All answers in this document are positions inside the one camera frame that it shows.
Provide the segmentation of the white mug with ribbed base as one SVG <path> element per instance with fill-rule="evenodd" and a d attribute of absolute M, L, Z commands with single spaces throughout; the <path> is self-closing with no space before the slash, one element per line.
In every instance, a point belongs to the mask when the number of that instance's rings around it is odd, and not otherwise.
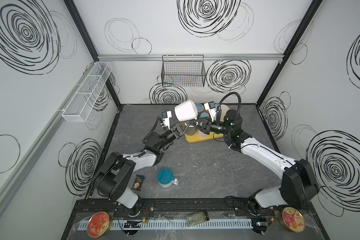
<path fill-rule="evenodd" d="M 180 122 L 185 122 L 189 120 L 194 120 L 198 117 L 198 111 L 196 108 L 196 104 L 192 100 L 187 100 L 175 108 L 176 118 Z"/>

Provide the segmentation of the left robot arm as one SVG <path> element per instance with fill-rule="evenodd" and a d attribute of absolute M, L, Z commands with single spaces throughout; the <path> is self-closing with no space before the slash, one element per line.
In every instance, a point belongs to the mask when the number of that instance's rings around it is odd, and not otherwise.
<path fill-rule="evenodd" d="M 111 153 L 93 175 L 91 187 L 110 202 L 118 203 L 136 215 L 141 208 L 141 198 L 128 187 L 133 172 L 157 165 L 164 150 L 185 134 L 190 123 L 174 124 L 161 135 L 153 127 L 142 140 L 144 148 L 135 154 Z"/>

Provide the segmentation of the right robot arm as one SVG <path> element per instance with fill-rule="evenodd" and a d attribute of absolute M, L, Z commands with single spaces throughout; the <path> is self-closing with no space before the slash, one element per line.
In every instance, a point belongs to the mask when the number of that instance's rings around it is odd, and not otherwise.
<path fill-rule="evenodd" d="M 314 171 L 304 159 L 295 160 L 278 153 L 260 143 L 242 129 L 242 118 L 238 111 L 230 110 L 224 122 L 211 118 L 190 121 L 190 125 L 205 134 L 222 134 L 231 150 L 247 155 L 277 175 L 282 183 L 278 187 L 261 189 L 252 194 L 247 208 L 253 214 L 273 206 L 291 206 L 304 209 L 320 192 Z"/>

